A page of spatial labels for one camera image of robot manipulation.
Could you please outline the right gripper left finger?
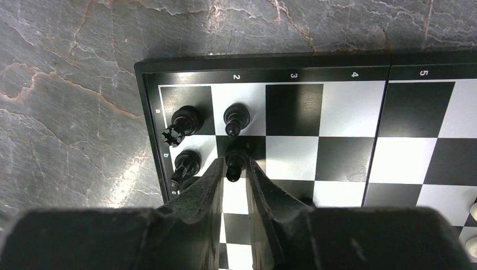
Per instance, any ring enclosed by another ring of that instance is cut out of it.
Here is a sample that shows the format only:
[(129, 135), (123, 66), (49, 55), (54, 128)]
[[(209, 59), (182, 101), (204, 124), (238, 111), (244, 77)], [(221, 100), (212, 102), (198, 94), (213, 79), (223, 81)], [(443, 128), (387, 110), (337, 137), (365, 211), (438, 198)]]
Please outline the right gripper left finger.
[(2, 269), (217, 269), (222, 158), (153, 208), (44, 208), (1, 234)]

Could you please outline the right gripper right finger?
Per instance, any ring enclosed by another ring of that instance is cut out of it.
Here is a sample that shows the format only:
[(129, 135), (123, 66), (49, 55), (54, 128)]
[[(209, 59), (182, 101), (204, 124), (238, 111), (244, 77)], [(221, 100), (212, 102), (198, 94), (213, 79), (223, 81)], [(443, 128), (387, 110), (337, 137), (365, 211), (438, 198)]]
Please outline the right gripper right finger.
[(430, 208), (307, 205), (246, 163), (255, 269), (473, 269), (454, 228)]

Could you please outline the black chess pawn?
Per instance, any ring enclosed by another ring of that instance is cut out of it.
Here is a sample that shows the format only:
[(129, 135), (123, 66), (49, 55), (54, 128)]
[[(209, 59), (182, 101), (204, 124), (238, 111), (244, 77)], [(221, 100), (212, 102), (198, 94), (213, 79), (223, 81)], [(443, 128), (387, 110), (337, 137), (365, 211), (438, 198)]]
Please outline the black chess pawn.
[(230, 182), (237, 182), (243, 170), (246, 168), (248, 154), (239, 148), (232, 149), (226, 153), (226, 177)]

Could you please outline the black white chess board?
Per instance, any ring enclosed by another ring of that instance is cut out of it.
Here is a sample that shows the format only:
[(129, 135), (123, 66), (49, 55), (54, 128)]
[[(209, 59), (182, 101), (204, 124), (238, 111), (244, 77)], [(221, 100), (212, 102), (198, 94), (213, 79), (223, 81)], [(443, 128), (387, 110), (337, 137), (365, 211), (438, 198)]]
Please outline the black white chess board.
[[(427, 206), (465, 248), (476, 201), (476, 50), (156, 58), (134, 71), (164, 201), (180, 193), (169, 181), (181, 151), (201, 154), (198, 179), (242, 148), (305, 203)], [(251, 122), (230, 137), (223, 115), (235, 103)], [(161, 133), (183, 106), (203, 126), (169, 147)]]

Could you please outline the black chess pieces group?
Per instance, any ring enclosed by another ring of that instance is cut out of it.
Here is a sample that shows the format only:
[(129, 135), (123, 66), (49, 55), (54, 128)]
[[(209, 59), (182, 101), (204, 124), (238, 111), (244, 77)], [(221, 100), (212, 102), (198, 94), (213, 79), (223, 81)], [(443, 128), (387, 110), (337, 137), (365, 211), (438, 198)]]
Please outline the black chess pieces group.
[[(237, 137), (251, 122), (249, 109), (241, 103), (229, 106), (223, 115), (225, 131), (230, 137)], [(161, 140), (169, 147), (178, 147), (187, 136), (194, 135), (204, 123), (204, 118), (193, 106), (183, 106), (172, 116), (171, 125), (161, 133)], [(175, 169), (170, 178), (173, 189), (185, 189), (185, 181), (195, 176), (201, 169), (202, 157), (196, 150), (183, 150), (174, 159)]]

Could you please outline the white chess pieces corner group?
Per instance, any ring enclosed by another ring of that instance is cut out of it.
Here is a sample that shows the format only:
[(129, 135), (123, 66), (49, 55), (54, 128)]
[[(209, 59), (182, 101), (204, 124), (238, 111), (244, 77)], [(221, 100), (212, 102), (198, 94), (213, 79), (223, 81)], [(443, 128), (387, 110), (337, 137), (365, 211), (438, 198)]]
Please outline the white chess pieces corner group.
[(476, 201), (470, 206), (469, 216), (462, 230), (467, 253), (476, 260)]

